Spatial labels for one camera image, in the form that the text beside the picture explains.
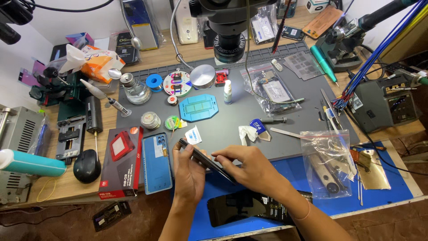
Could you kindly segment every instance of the white wall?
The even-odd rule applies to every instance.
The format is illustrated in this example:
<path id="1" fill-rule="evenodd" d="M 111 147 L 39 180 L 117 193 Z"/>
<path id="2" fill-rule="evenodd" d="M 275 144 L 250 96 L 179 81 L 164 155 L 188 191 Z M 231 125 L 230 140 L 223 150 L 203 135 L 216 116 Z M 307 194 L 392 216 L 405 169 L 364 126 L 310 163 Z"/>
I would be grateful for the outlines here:
<path id="1" fill-rule="evenodd" d="M 372 13 L 384 5 L 392 2 L 391 0 L 355 0 L 349 9 L 346 20 L 350 21 L 354 18 L 363 17 L 366 14 Z M 349 6 L 351 0 L 343 0 L 344 10 Z M 397 23 L 411 10 L 411 6 L 407 9 L 395 14 L 389 19 L 379 23 L 374 29 L 367 32 L 364 37 L 364 44 L 372 49 L 375 49 L 383 41 L 383 39 L 391 32 Z"/>
<path id="2" fill-rule="evenodd" d="M 37 4 L 62 9 L 87 9 L 107 0 L 37 0 Z M 161 29 L 169 28 L 171 7 L 169 0 L 148 0 L 147 5 L 155 13 L 155 21 Z M 64 36 L 88 32 L 93 39 L 107 38 L 112 33 L 126 30 L 119 0 L 91 12 L 56 12 L 36 8 L 30 24 L 54 45 L 68 41 Z"/>
<path id="3" fill-rule="evenodd" d="M 30 87 L 18 81 L 21 68 L 30 72 L 36 58 L 47 64 L 53 45 L 31 25 L 10 25 L 21 35 L 21 40 L 13 45 L 0 41 L 0 103 L 8 107 L 24 106 L 38 111 L 37 101 L 28 95 Z"/>

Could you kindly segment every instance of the spray bottle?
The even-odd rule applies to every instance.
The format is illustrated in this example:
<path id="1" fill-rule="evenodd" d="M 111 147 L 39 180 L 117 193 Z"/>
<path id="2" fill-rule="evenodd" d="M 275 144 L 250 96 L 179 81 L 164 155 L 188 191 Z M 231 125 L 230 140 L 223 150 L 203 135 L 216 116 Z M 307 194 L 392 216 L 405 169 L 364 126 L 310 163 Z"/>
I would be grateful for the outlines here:
<path id="1" fill-rule="evenodd" d="M 224 103 L 226 105 L 232 104 L 232 83 L 230 80 L 226 80 L 226 84 L 224 86 Z"/>

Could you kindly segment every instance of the black mouse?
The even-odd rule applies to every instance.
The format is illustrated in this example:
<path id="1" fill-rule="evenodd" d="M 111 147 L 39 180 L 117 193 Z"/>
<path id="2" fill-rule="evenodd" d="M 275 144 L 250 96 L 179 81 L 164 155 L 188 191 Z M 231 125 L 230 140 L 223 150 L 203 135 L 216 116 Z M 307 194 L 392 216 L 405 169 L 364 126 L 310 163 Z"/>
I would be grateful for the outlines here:
<path id="1" fill-rule="evenodd" d="M 89 149 L 81 152 L 74 161 L 73 173 L 81 183 L 95 181 L 101 173 L 101 163 L 96 151 Z"/>

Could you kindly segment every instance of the toothbrush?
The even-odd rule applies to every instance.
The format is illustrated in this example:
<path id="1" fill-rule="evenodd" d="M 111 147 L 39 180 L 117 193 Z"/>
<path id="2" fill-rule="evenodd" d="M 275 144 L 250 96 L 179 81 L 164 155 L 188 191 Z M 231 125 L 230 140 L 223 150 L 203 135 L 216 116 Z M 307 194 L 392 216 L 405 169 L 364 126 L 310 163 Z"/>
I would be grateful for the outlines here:
<path id="1" fill-rule="evenodd" d="M 333 129 L 335 131 L 337 131 L 337 127 L 336 127 L 336 125 L 333 122 L 333 118 L 334 118 L 333 110 L 331 108 L 327 108 L 325 110 L 325 113 L 327 114 L 327 118 L 331 122 L 331 125 L 333 126 Z M 346 160 L 348 162 L 349 169 L 351 170 L 352 174 L 356 175 L 357 174 L 357 169 L 355 168 L 355 164 L 354 164 L 354 161 L 352 160 L 351 153 L 349 151 L 349 148 L 347 147 L 348 145 L 346 145 L 346 142 L 343 139 L 343 137 L 340 136 L 339 139 L 340 139 L 340 143 L 343 145 L 343 147 L 345 147 L 345 149 L 347 151 Z"/>

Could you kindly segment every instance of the red box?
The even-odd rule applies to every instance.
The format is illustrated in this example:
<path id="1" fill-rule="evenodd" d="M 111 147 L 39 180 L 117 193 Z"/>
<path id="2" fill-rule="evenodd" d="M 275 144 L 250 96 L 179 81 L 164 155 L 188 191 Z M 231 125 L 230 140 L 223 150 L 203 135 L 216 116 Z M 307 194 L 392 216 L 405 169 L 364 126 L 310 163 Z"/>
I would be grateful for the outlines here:
<path id="1" fill-rule="evenodd" d="M 142 127 L 109 130 L 98 192 L 101 199 L 137 196 L 142 138 Z"/>

